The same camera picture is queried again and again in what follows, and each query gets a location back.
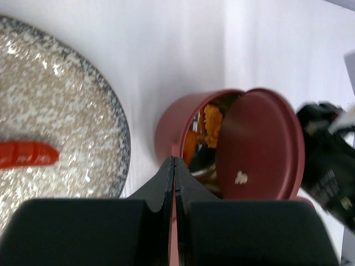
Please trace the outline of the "dark red lid front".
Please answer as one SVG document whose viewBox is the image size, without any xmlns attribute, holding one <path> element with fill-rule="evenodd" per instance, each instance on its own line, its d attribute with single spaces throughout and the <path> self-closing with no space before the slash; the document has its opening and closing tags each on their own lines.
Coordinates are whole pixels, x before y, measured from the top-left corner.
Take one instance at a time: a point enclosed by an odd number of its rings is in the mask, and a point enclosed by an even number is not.
<svg viewBox="0 0 355 266">
<path fill-rule="evenodd" d="M 300 188 L 304 167 L 302 128 L 283 96 L 256 88 L 231 105 L 216 149 L 223 198 L 292 199 Z"/>
</svg>

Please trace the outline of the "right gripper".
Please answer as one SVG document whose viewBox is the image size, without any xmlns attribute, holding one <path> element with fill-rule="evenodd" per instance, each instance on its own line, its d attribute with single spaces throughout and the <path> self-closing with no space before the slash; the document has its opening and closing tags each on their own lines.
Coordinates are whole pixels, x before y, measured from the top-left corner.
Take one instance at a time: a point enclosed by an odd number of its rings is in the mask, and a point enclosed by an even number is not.
<svg viewBox="0 0 355 266">
<path fill-rule="evenodd" d="M 301 187 L 341 222 L 354 221 L 354 114 L 331 103 L 309 103 L 297 112 L 305 140 Z"/>
</svg>

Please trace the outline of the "orange shredded food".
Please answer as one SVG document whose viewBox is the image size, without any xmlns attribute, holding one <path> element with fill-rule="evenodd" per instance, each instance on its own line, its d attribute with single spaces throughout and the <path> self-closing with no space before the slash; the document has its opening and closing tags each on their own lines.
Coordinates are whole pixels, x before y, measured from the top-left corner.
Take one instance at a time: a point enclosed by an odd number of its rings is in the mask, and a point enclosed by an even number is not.
<svg viewBox="0 0 355 266">
<path fill-rule="evenodd" d="M 213 104 L 207 104 L 202 110 L 202 138 L 209 148 L 215 149 L 223 121 L 220 109 Z"/>
</svg>

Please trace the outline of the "dark red lunch container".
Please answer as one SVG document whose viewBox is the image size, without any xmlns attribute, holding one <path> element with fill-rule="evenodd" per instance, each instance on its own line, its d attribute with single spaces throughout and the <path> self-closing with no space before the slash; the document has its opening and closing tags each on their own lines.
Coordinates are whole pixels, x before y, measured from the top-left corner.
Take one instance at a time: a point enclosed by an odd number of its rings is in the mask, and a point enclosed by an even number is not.
<svg viewBox="0 0 355 266">
<path fill-rule="evenodd" d="M 197 132 L 198 141 L 194 156 L 202 157 L 208 151 L 214 153 L 213 164 L 216 171 L 216 149 L 209 148 L 202 138 L 202 110 L 207 104 L 216 105 L 222 115 L 223 120 L 231 105 L 240 98 L 243 91 L 229 89 L 209 93 L 197 93 L 184 96 L 172 103 L 163 113 L 158 122 L 155 133 L 155 153 L 159 160 L 163 160 L 169 155 L 182 157 L 186 133 L 189 129 Z M 231 201 L 250 201 L 256 199 L 225 199 Z"/>
</svg>

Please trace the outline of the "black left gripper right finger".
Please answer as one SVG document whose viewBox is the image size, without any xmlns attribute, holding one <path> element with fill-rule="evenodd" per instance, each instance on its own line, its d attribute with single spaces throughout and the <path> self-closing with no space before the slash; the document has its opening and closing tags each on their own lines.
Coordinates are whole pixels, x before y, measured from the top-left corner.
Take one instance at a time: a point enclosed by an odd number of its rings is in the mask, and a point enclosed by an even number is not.
<svg viewBox="0 0 355 266">
<path fill-rule="evenodd" d="M 174 160 L 177 265 L 338 265 L 308 200 L 231 201 Z"/>
</svg>

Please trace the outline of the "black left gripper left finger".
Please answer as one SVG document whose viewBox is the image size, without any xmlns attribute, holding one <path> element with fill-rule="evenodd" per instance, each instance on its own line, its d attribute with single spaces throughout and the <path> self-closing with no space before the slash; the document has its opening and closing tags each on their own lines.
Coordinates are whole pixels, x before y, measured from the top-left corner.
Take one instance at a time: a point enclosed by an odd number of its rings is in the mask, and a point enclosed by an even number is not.
<svg viewBox="0 0 355 266">
<path fill-rule="evenodd" d="M 2 265 L 168 265 L 175 159 L 125 199 L 31 199 L 1 236 Z"/>
</svg>

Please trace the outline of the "orange fried chicken piece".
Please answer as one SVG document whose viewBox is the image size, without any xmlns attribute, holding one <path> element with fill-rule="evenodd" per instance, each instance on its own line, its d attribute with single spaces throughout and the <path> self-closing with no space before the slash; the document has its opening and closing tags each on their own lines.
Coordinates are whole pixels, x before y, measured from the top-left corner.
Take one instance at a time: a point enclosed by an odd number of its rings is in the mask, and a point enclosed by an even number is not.
<svg viewBox="0 0 355 266">
<path fill-rule="evenodd" d="M 183 147 L 183 160 L 187 166 L 189 166 L 192 157 L 195 153 L 196 145 L 198 141 L 198 134 L 193 130 L 189 129 L 186 133 L 186 138 Z"/>
</svg>

